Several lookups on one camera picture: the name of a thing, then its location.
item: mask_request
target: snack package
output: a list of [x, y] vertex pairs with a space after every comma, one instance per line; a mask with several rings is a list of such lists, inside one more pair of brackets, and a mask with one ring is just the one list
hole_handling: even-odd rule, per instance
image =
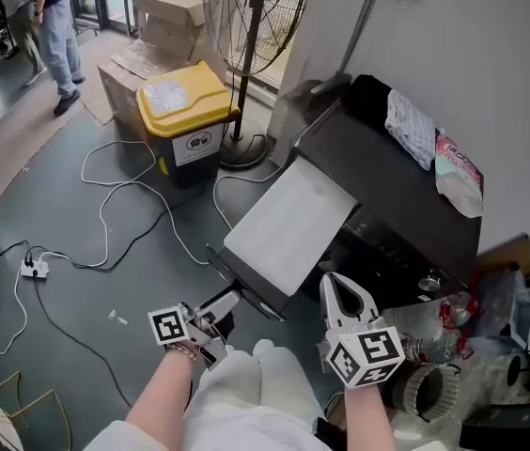
[[436, 139], [436, 189], [466, 217], [482, 215], [480, 173], [446, 135]]

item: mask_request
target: white sleeve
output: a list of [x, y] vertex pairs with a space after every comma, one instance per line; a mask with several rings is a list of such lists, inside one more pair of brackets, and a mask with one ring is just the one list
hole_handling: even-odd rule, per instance
[[134, 425], [124, 421], [114, 421], [96, 436], [85, 451], [168, 451], [151, 436]]

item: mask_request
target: fan grille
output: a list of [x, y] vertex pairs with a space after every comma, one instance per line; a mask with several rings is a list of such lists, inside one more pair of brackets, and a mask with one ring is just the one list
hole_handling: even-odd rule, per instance
[[261, 0], [257, 43], [250, 70], [245, 71], [250, 23], [258, 0], [204, 0], [211, 41], [235, 73], [252, 75], [269, 67], [288, 47], [306, 0]]

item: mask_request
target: person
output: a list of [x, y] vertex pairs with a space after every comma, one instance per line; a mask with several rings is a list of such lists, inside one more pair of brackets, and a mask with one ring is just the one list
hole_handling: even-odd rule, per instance
[[36, 0], [34, 15], [39, 25], [39, 50], [58, 86], [60, 102], [55, 108], [58, 117], [79, 99], [77, 86], [86, 80], [70, 26], [70, 0]]
[[[323, 413], [290, 350], [261, 340], [252, 356], [227, 351], [185, 410], [198, 351], [190, 342], [170, 347], [125, 421], [86, 451], [330, 451], [312, 433]], [[395, 449], [377, 386], [347, 390], [345, 406], [349, 451]]]
[[30, 86], [46, 71], [38, 53], [38, 31], [31, 21], [33, 5], [31, 0], [2, 0], [2, 2], [12, 38], [33, 66], [31, 77], [25, 83], [25, 86]]

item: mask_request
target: yellow lid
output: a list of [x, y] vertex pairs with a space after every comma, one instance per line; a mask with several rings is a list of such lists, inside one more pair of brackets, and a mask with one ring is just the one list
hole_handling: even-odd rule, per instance
[[[160, 137], [219, 122], [231, 100], [217, 75], [205, 62], [146, 80], [137, 89], [137, 103], [147, 130]], [[231, 113], [240, 112], [236, 105]]]

